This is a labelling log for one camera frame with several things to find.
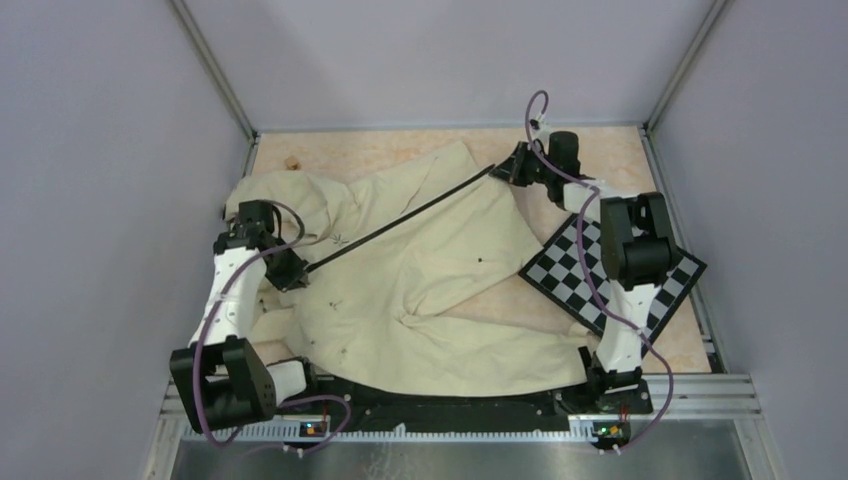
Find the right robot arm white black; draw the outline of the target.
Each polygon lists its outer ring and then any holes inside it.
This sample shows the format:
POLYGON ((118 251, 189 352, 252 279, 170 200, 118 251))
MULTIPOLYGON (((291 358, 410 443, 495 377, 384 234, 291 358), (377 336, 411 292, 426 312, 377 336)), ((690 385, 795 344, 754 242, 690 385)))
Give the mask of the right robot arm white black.
POLYGON ((594 409, 612 412, 639 386, 650 308, 681 255, 664 196, 581 174, 578 151, 573 132, 531 133, 490 174, 513 186, 544 185, 553 203, 576 214, 577 229, 598 223, 610 294, 597 302, 607 323, 587 368, 586 397, 594 409))

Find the beige zip jacket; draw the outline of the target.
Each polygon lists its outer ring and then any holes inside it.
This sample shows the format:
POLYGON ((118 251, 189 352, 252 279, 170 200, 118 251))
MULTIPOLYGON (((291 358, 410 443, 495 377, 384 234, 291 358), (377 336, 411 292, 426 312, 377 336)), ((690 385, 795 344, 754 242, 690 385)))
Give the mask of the beige zip jacket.
POLYGON ((541 248, 509 187, 464 143, 349 183, 250 176, 226 214, 249 200, 287 206, 284 233, 301 236, 296 252, 314 266, 303 288, 261 284, 250 334, 261 348, 399 394, 509 396, 585 381, 581 338, 452 315, 541 248))

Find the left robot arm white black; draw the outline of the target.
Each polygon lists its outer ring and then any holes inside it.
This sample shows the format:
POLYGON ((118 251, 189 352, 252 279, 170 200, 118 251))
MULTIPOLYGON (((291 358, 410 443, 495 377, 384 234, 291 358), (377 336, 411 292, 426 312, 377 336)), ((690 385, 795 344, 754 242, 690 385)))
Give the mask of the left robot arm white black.
POLYGON ((319 404, 313 365, 294 357, 266 365, 248 336, 260 286, 307 285, 307 261, 293 252, 305 235, 293 209, 273 200, 238 204, 213 244, 214 278, 203 317, 169 369, 192 429, 202 435, 270 420, 285 402, 297 413, 319 404))

